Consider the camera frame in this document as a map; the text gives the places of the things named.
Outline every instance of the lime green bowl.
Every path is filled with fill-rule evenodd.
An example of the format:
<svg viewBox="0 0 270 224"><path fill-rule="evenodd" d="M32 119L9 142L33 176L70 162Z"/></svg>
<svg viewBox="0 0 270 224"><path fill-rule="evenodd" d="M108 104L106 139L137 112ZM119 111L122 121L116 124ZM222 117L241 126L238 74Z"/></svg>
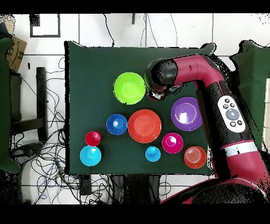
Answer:
<svg viewBox="0 0 270 224"><path fill-rule="evenodd" d="M140 75L133 72L125 72L115 80L113 93L116 99L123 104L136 104L144 97L146 84Z"/></svg>

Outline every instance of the purple bowl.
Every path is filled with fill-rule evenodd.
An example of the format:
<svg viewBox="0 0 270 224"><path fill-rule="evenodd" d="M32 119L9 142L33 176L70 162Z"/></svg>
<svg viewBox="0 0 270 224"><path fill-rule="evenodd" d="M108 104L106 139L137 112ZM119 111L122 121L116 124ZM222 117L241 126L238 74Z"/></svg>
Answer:
<svg viewBox="0 0 270 224"><path fill-rule="evenodd" d="M177 100L171 108L171 119L181 130L190 131L200 127L203 121L197 99L183 97Z"/></svg>

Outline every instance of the pink bowl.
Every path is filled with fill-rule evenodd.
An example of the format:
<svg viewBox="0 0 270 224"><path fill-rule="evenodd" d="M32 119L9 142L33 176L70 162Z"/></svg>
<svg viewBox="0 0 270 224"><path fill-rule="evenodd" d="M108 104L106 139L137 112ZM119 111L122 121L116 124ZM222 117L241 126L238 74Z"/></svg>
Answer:
<svg viewBox="0 0 270 224"><path fill-rule="evenodd" d="M176 133L168 133L162 139L162 147L167 153L178 153L183 145L182 137Z"/></svg>

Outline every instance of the dark green tablecloth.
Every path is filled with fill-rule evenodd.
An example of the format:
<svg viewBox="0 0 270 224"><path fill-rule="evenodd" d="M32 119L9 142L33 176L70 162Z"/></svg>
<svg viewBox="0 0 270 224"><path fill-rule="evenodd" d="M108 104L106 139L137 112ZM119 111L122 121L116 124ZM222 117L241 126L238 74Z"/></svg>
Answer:
<svg viewBox="0 0 270 224"><path fill-rule="evenodd" d="M262 47L252 40L241 41L239 52L232 55L231 59L239 74L240 84L236 92L239 91L241 96L238 97L238 104L243 105L242 111L254 136L255 144L261 149L266 79L270 78L270 48Z"/></svg>
<svg viewBox="0 0 270 224"><path fill-rule="evenodd" d="M203 49L179 48L84 48L73 42L69 45L70 73L70 170L77 174L212 174L205 164L200 169L190 169L184 163L185 150L193 145L207 151L207 142L203 128L192 132L179 130L171 121L170 111L173 104L181 97L196 97L193 83L185 85L176 96L169 96L164 101L155 102L146 96L135 105L124 105L114 97L113 82L124 72L135 72L142 77L148 64L157 58L170 58L181 55L203 53L210 54L214 45ZM110 115L118 113L127 120L137 110L153 110L161 119L162 131L159 137L149 143L134 141L128 131L115 136L106 128ZM98 148L101 150L101 162L88 167L80 161L80 151L86 146L85 135L92 131L101 132L102 139ZM161 140L168 132L180 134L184 140L183 149L177 154L166 153ZM154 145L161 151L157 162L145 158L148 146Z"/></svg>

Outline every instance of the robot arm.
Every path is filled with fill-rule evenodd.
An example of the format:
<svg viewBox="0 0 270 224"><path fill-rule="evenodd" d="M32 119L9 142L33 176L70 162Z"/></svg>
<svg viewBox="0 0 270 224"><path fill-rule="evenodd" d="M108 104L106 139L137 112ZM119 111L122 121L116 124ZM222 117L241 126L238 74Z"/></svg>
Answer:
<svg viewBox="0 0 270 224"><path fill-rule="evenodd" d="M209 56L189 55L153 61L144 79L147 95L153 100L164 100L183 83L193 81L215 176L266 194L269 186L266 166L222 72Z"/></svg>

